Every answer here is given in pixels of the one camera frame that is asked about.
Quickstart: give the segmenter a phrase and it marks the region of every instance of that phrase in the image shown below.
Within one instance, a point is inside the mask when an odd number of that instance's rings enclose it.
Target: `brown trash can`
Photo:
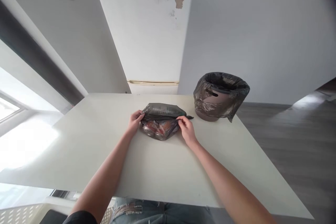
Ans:
[[[228,118],[230,122],[250,91],[241,78],[223,72],[205,74],[194,90],[195,112],[206,121]]]

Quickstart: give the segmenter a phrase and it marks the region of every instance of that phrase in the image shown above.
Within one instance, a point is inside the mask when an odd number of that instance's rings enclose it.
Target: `jeans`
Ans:
[[[209,208],[117,198],[110,224],[215,224]]]

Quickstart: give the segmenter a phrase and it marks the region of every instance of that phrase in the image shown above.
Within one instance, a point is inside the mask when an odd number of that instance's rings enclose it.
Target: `window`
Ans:
[[[23,111],[24,107],[0,93],[0,123]]]

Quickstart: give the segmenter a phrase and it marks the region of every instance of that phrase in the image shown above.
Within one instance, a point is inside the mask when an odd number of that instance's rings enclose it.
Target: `wood-look floor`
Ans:
[[[237,115],[315,220],[276,216],[278,223],[336,223],[336,103],[315,91],[293,106],[243,103]],[[217,223],[233,223],[212,209]]]

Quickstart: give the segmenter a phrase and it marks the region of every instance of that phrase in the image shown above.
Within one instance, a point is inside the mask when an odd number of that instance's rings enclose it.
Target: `refrigerator door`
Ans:
[[[144,83],[129,81],[128,85],[132,94],[157,94],[157,95],[176,95],[178,83]]]
[[[191,0],[100,0],[128,80],[179,81]]]

